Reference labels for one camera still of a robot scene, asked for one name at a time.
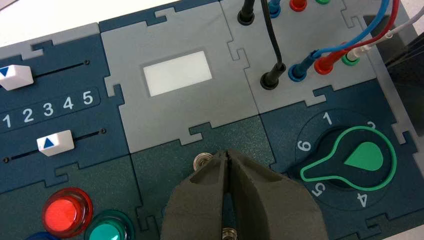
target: white rectangle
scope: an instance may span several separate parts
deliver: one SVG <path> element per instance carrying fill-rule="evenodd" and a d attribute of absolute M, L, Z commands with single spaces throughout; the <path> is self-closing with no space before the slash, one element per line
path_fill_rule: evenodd
<path fill-rule="evenodd" d="M 204 51 L 145 66 L 143 71 L 152 97 L 212 79 Z"/>

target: screw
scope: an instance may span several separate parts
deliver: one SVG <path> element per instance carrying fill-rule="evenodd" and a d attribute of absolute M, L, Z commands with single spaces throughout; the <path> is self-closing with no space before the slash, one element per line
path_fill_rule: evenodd
<path fill-rule="evenodd" d="M 213 157 L 212 154 L 208 152 L 202 152 L 199 155 L 197 155 L 193 161 L 194 171 L 197 171 L 201 166 L 209 162 L 209 160 L 211 160 L 212 157 Z"/>
<path fill-rule="evenodd" d="M 237 231 L 232 227 L 222 229 L 222 240 L 237 240 Z"/>

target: red plug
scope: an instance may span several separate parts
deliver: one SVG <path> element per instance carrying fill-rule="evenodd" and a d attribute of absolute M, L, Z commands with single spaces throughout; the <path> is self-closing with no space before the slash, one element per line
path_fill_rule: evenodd
<path fill-rule="evenodd" d="M 327 75 L 333 70 L 333 65 L 348 52 L 348 50 L 334 51 L 328 56 L 323 56 L 316 60 L 313 67 L 317 73 Z"/>
<path fill-rule="evenodd" d="M 307 5 L 307 0 L 290 0 L 290 8 L 295 12 L 302 12 Z"/>

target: gray panel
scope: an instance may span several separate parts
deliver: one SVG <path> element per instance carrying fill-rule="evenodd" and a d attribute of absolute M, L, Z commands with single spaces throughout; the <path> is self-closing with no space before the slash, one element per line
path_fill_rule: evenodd
<path fill-rule="evenodd" d="M 271 70 L 277 60 L 259 2 L 254 6 L 256 17 L 251 25 L 243 26 L 237 21 L 237 13 L 243 1 L 223 0 L 221 5 L 234 37 L 234 41 L 229 43 L 230 49 L 235 52 L 236 49 L 243 48 L 250 63 L 250 68 L 245 72 L 260 113 L 301 101 L 305 101 L 307 106 L 318 104 L 326 98 L 324 95 L 315 97 L 313 90 L 329 85 L 334 90 L 339 90 L 375 78 L 369 60 L 363 57 L 355 67 L 337 62 L 328 75 L 320 75 L 312 67 L 302 82 L 293 82 L 285 72 L 280 77 L 277 88 L 272 91 L 263 89 L 259 79 L 262 74 Z M 283 62 L 288 68 L 300 63 L 311 51 L 339 45 L 362 31 L 359 24 L 347 28 L 340 13 L 345 8 L 342 1 L 332 0 L 326 5 L 308 1 L 303 12 L 293 11 L 289 7 L 289 1 L 281 4 L 282 12 L 272 19 L 272 24 L 283 54 Z"/>
<path fill-rule="evenodd" d="M 5 59 L 16 55 L 22 55 L 23 60 L 39 57 L 43 55 L 43 50 L 33 50 L 31 45 L 39 44 L 49 40 L 52 40 L 53 45 L 58 45 L 73 40 L 82 39 L 98 33 L 100 33 L 99 25 L 97 23 L 90 23 L 84 26 L 75 27 L 50 35 L 18 42 L 1 47 L 0 59 Z"/>
<path fill-rule="evenodd" d="M 243 72 L 246 56 L 243 50 L 230 54 L 233 39 L 218 2 L 156 16 L 167 21 L 101 33 L 110 69 L 105 83 L 109 96 L 114 85 L 122 87 L 119 110 L 131 153 L 177 139 L 189 144 L 202 139 L 201 133 L 190 135 L 190 127 L 209 122 L 215 128 L 258 114 Z M 211 80 L 150 97 L 143 67 L 202 50 Z"/>

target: dark blue panel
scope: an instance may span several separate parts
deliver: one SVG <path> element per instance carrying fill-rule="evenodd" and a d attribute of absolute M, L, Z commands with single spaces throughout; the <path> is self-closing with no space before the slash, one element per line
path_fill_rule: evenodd
<path fill-rule="evenodd" d="M 211 129 L 206 123 L 190 129 L 203 140 L 181 146 L 172 141 L 131 154 L 143 206 L 138 210 L 141 239 L 159 240 L 164 208 L 173 189 L 193 173 L 193 160 L 200 153 L 236 149 L 268 166 L 274 157 L 259 116 L 253 116 Z M 224 198 L 223 224 L 234 227 L 231 198 Z"/>
<path fill-rule="evenodd" d="M 106 32 L 113 29 L 122 28 L 131 24 L 136 24 L 139 22 L 146 21 L 147 25 L 159 24 L 167 21 L 165 16 L 156 17 L 155 12 L 174 8 L 175 12 L 180 12 L 183 10 L 195 8 L 205 4 L 210 4 L 213 2 L 218 2 L 220 0 L 181 0 L 171 2 L 165 5 L 156 6 L 142 11 L 133 12 L 127 15 L 118 16 L 108 20 L 104 20 L 98 23 L 100 32 Z"/>
<path fill-rule="evenodd" d="M 110 73 L 100 34 L 32 47 L 43 49 L 43 56 L 0 60 L 0 67 L 30 66 L 34 76 L 34 84 L 0 88 L 0 193 L 39 181 L 62 183 L 67 178 L 56 177 L 56 168 L 72 163 L 86 168 L 129 154 L 118 109 L 124 98 L 119 85 L 116 96 L 108 97 L 104 77 Z M 75 149 L 51 157 L 38 152 L 37 138 L 64 130 L 71 130 Z"/>
<path fill-rule="evenodd" d="M 364 192 L 341 187 L 335 182 L 322 181 L 325 186 L 322 193 L 317 191 L 323 189 L 322 186 L 316 188 L 317 182 L 305 183 L 305 186 L 312 195 L 318 195 L 314 197 L 322 210 L 330 239 L 348 235 L 358 235 L 360 239 L 390 236 L 382 232 L 388 228 L 387 222 L 382 222 L 384 228 L 380 228 L 378 221 L 367 220 L 385 215 L 390 223 L 394 219 L 424 209 L 424 180 L 413 158 L 413 153 L 417 150 L 411 136 L 404 133 L 406 143 L 399 144 L 392 129 L 396 120 L 377 80 L 338 91 L 324 87 L 314 91 L 314 94 L 325 95 L 327 101 L 310 107 L 300 102 L 261 115 L 276 161 L 271 168 L 280 173 L 288 172 L 289 176 L 299 180 L 299 171 L 296 172 L 296 167 L 293 166 L 306 160 L 314 149 L 322 146 L 319 145 L 319 139 L 324 133 L 335 127 L 371 127 L 375 124 L 376 129 L 390 139 L 398 158 L 396 174 L 388 186 L 377 191 Z M 326 112 L 331 117 L 331 125 L 325 117 Z M 300 145 L 304 147 L 301 150 L 298 147 L 299 141 L 310 143 L 310 147 Z M 367 194 L 365 207 L 358 194 Z M 391 233 L 415 227 L 424 220 L 424 214 L 421 212 L 419 215 L 420 220 L 411 221 L 409 225 L 398 227 L 395 223 L 390 224 Z"/>

